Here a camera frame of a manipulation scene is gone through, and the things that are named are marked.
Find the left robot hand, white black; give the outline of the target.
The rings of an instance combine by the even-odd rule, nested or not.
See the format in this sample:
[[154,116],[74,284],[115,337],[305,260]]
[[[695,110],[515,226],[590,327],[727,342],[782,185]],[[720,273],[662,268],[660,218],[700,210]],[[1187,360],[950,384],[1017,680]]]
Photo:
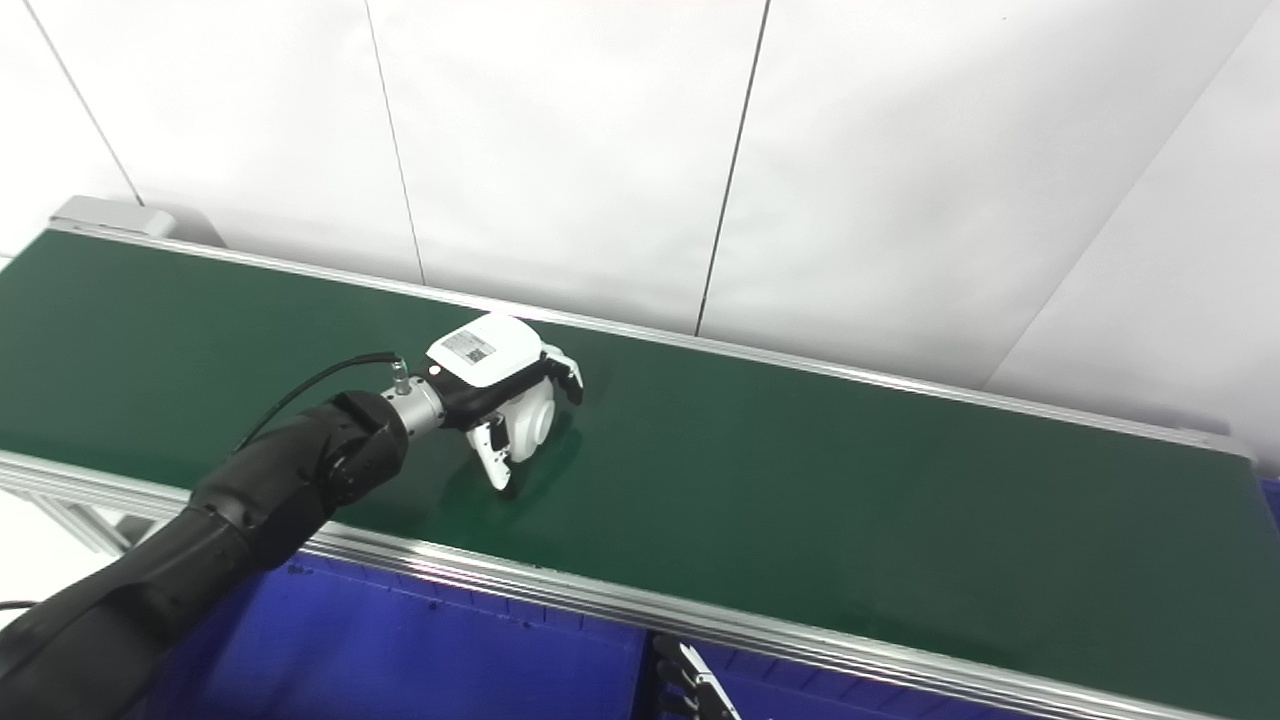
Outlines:
[[433,342],[416,375],[439,409],[439,425],[465,434],[492,488],[506,497],[518,493],[515,465],[550,434],[556,391],[572,405],[584,400],[579,364],[526,322],[499,313]]

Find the right robot hand, white black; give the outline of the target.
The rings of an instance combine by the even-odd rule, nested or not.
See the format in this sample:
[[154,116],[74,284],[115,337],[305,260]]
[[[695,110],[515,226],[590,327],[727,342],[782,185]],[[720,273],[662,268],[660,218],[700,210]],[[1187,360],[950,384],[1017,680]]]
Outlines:
[[722,683],[699,651],[675,635],[657,634],[655,673],[660,682],[658,698],[663,714],[684,719],[741,719]]

